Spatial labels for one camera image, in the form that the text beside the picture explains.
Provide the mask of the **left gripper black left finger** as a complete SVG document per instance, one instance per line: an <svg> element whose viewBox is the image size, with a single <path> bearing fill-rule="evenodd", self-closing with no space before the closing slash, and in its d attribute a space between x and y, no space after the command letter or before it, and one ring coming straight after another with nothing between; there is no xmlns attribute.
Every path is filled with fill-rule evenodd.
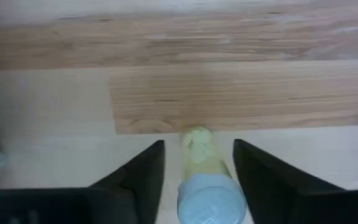
<svg viewBox="0 0 358 224"><path fill-rule="evenodd" d="M164 183L165 145L158 140L90 187L94 224L155 224Z"/></svg>

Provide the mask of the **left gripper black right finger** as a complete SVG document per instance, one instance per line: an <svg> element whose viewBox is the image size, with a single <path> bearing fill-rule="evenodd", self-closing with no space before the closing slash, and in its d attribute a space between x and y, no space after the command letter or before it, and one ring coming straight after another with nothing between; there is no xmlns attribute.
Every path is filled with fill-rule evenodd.
<svg viewBox="0 0 358 224"><path fill-rule="evenodd" d="M242 139L234 140L233 161L254 224L315 224L311 197L344 190Z"/></svg>

